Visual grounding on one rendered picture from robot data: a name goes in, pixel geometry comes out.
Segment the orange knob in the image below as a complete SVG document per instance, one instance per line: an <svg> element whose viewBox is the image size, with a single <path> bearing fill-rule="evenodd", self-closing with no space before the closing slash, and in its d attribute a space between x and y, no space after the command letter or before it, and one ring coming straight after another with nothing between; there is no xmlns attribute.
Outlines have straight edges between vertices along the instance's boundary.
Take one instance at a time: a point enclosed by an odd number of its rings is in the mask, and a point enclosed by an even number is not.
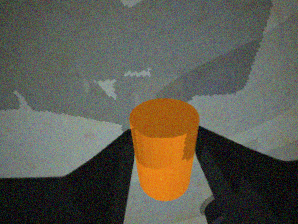
<svg viewBox="0 0 298 224"><path fill-rule="evenodd" d="M137 105L129 121L142 190L160 201L182 196L190 182L198 111L181 100L153 99Z"/></svg>

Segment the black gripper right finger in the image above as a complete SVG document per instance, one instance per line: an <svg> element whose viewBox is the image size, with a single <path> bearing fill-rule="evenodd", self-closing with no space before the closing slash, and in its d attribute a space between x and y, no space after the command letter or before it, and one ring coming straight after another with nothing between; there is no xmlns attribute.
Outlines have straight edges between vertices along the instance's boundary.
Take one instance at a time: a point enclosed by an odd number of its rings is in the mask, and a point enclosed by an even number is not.
<svg viewBox="0 0 298 224"><path fill-rule="evenodd" d="M283 161L199 126L194 150L225 224L286 224L298 160Z"/></svg>

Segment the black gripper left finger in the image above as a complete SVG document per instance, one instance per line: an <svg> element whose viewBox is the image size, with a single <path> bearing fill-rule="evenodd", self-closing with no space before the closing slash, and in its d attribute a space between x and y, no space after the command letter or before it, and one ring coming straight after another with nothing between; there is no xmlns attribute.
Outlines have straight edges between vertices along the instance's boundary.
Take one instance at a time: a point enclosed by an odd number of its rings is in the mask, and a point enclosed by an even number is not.
<svg viewBox="0 0 298 224"><path fill-rule="evenodd" d="M0 178L0 221L123 224L133 164L128 129L66 176Z"/></svg>

